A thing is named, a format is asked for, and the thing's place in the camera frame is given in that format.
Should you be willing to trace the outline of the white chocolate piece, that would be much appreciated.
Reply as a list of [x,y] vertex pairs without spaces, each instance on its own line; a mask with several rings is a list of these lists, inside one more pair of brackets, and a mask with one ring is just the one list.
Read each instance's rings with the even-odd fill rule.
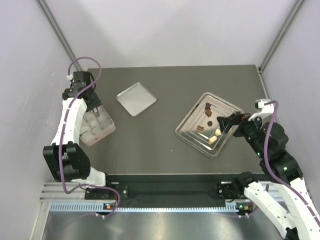
[[220,129],[217,129],[217,130],[215,131],[215,135],[216,135],[216,136],[220,136],[221,134],[222,134],[222,132],[221,132]]

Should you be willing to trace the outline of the white chocolate block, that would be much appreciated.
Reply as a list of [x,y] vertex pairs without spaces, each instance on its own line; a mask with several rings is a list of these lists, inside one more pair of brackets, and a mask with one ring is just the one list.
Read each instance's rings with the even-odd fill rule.
[[210,143],[210,144],[213,144],[216,140],[217,140],[218,138],[217,138],[217,136],[212,136],[209,140],[208,140],[208,142]]

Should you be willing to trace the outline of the brown layered square chocolate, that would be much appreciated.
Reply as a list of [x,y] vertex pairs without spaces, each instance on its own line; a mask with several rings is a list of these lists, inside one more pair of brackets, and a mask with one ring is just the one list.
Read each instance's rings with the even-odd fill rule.
[[198,132],[203,132],[203,131],[204,131],[204,127],[198,125],[197,128],[196,128],[196,130],[197,130]]

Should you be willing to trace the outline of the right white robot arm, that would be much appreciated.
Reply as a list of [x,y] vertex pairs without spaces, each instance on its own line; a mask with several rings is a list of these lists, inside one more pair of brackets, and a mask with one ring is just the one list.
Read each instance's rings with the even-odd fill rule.
[[284,240],[318,240],[320,215],[309,196],[297,160],[286,150],[289,138],[284,128],[275,122],[274,115],[267,123],[262,123],[260,116],[254,120],[250,118],[250,114],[236,111],[227,117],[217,117],[217,121],[222,133],[237,127],[233,136],[243,137],[261,159],[262,171],[281,194],[286,206],[282,207],[249,171],[238,174],[229,185],[221,187],[221,198],[225,201],[251,200]]

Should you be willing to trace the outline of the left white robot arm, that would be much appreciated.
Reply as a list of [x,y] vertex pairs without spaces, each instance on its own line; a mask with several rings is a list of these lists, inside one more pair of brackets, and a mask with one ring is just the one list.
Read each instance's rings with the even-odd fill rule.
[[57,132],[50,145],[44,146],[43,157],[53,179],[61,182],[65,193],[66,183],[96,188],[102,198],[109,198],[114,191],[107,175],[91,167],[89,157],[80,147],[80,128],[87,104],[82,97],[68,97],[62,101],[62,113]]

